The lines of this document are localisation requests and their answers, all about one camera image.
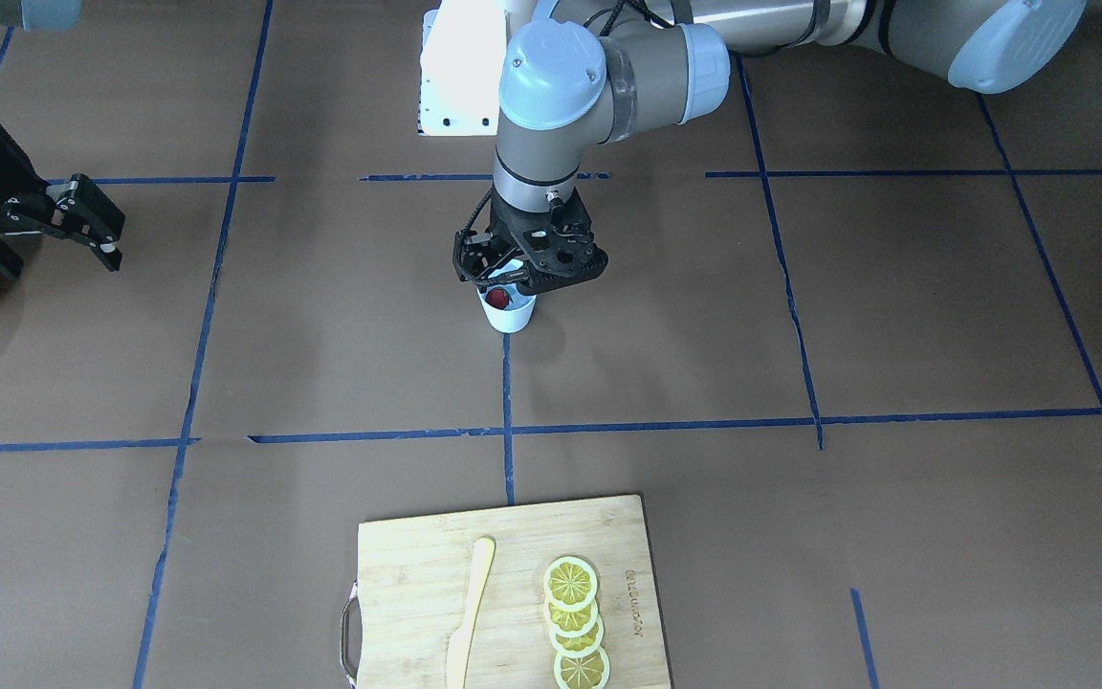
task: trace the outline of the metal handle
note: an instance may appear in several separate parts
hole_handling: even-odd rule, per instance
[[[337,656],[337,661],[343,666],[343,671],[346,675],[346,685],[352,689],[358,689],[355,686],[355,676],[358,675],[359,668],[352,667],[352,661],[346,659],[346,628],[348,627],[353,603],[359,606],[359,581],[353,581],[352,592],[346,594],[346,605],[343,605],[343,648],[339,656]]]

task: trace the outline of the white cup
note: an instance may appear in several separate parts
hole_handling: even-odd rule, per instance
[[[507,271],[515,271],[520,269],[521,261],[514,258],[511,261],[506,263],[503,269],[496,271],[496,273],[506,273]],[[508,293],[508,305],[504,309],[496,309],[496,306],[490,305],[487,302],[487,292],[493,291],[493,289],[504,289]],[[538,300],[538,297],[526,297],[525,293],[518,292],[516,284],[501,284],[500,287],[491,287],[487,289],[486,292],[478,293],[478,301],[482,303],[482,312],[487,314],[487,323],[495,327],[499,332],[517,332],[526,326],[530,322],[530,315],[533,313],[533,302]]]

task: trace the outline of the wooden cutting board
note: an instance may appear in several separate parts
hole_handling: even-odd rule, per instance
[[[669,689],[639,496],[499,507],[359,525],[359,689],[445,689],[474,541],[496,558],[482,596],[467,689],[555,689],[542,572],[577,555],[598,572],[608,689]]]

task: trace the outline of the wooden knife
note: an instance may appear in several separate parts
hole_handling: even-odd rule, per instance
[[[475,621],[478,618],[478,603],[483,602],[483,589],[490,572],[490,560],[496,557],[496,542],[489,537],[475,541],[474,557],[471,559],[471,584],[467,586],[467,610],[462,618],[462,627],[450,635],[450,653],[446,654],[445,682],[447,689],[465,689],[467,685],[467,660],[471,658],[471,642],[474,638]]]

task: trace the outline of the lemon slice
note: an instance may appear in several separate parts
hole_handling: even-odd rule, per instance
[[[547,614],[548,624],[551,631],[564,638],[576,638],[585,636],[595,624],[598,624],[598,603],[591,603],[583,611],[564,612],[554,603],[542,606],[542,612]]]
[[[612,679],[612,659],[606,650],[596,649],[583,658],[569,658],[557,654],[554,682],[560,689],[603,689]]]
[[[555,653],[561,656],[583,658],[593,654],[594,650],[598,649],[598,646],[603,645],[604,632],[606,631],[603,628],[603,618],[598,618],[598,622],[594,624],[594,627],[590,628],[590,632],[572,638],[560,636],[555,627],[551,627],[551,645],[554,646]]]
[[[548,602],[565,613],[583,611],[598,595],[598,574],[585,560],[565,555],[548,567],[542,575],[542,590]]]

